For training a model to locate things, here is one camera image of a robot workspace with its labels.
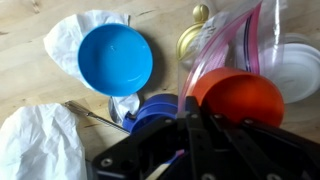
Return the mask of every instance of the blue bowl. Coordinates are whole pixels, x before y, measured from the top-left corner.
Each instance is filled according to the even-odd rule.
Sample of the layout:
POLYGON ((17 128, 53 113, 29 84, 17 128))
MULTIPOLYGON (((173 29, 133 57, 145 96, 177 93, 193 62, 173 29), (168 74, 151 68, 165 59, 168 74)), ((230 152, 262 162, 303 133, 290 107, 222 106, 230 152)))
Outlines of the blue bowl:
POLYGON ((123 128, 134 133, 150 122, 167 117, 174 119, 178 111, 178 96, 174 94, 158 94, 144 102, 135 119, 128 115, 122 122, 123 128))
POLYGON ((78 64, 86 82, 108 96, 128 96, 141 89, 152 71, 152 54, 145 39, 122 24, 93 29, 83 39, 78 64))

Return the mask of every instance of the wooden surface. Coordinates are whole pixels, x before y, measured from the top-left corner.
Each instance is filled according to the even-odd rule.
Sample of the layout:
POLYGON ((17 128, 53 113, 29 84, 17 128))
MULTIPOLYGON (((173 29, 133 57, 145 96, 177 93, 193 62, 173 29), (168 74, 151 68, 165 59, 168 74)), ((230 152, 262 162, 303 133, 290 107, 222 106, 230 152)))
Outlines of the wooden surface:
MULTIPOLYGON (((65 74, 44 50, 43 38, 61 19, 92 9, 127 13, 130 26, 146 38, 154 56, 154 71, 141 90, 145 98, 157 93, 177 93, 175 45, 193 23, 197 0, 0 0, 0 126, 19 107, 76 100, 110 119, 108 97, 85 88, 65 74)), ((231 1, 215 1, 216 10, 231 1)), ((320 1, 289 0, 288 32, 320 39, 320 1)), ((288 105, 282 128, 320 142, 320 93, 288 105)), ((81 117, 79 135, 91 160, 125 135, 93 119, 81 117)))

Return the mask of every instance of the orange plastic bowl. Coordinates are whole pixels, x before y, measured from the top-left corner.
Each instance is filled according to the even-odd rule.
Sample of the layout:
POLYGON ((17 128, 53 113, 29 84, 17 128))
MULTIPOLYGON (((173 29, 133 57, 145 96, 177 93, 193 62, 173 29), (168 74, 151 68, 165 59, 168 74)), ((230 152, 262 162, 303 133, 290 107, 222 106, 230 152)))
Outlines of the orange plastic bowl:
POLYGON ((279 127, 284 103, 268 79, 233 68, 215 69, 196 83, 192 95, 211 114, 223 114, 232 122, 250 118, 279 127))

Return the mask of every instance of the white container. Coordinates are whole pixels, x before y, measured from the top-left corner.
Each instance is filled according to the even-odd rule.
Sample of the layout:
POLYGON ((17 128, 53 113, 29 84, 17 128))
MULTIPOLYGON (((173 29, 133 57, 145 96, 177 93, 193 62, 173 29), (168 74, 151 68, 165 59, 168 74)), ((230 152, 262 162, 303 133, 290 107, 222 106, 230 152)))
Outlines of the white container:
POLYGON ((306 43, 306 39, 296 38, 295 42, 298 43, 285 44, 283 64, 270 78, 285 103, 302 100, 320 87, 320 52, 310 45, 301 44, 306 43))

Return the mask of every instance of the white plastic bag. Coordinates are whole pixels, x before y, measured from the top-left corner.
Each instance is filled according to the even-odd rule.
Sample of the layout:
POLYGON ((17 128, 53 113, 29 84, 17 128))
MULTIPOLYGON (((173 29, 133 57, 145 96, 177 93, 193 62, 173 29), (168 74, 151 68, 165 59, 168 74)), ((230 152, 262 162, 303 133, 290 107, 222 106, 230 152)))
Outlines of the white plastic bag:
POLYGON ((78 49, 83 38, 93 28, 107 24, 128 25, 129 16, 102 10, 92 10, 83 14, 74 14, 56 24, 43 39, 49 56, 67 74, 80 80, 86 87, 90 85, 83 79, 78 68, 78 49))
POLYGON ((77 123, 60 104, 18 109, 0 129, 0 179, 86 180, 77 123))

